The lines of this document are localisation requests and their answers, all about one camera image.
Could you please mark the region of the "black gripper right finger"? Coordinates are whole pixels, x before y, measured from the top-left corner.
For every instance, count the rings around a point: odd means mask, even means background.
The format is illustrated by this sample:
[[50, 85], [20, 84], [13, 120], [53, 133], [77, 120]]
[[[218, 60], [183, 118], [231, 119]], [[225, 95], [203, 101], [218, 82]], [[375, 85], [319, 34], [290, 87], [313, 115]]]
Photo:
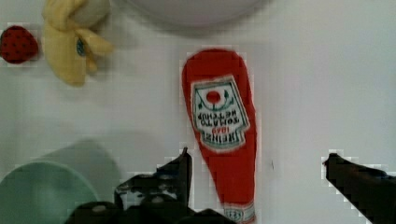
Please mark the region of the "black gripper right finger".
[[396, 179], [330, 153], [326, 179], [372, 224], [395, 224]]

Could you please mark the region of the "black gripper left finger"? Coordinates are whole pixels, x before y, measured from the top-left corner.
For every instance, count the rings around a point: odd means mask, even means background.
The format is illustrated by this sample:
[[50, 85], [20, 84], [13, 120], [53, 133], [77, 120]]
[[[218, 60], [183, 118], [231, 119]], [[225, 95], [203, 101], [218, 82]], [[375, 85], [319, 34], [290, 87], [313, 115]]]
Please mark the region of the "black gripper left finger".
[[191, 176], [191, 155], [184, 148], [154, 174], [118, 185], [112, 203], [84, 203], [64, 224], [233, 224], [212, 209], [189, 208]]

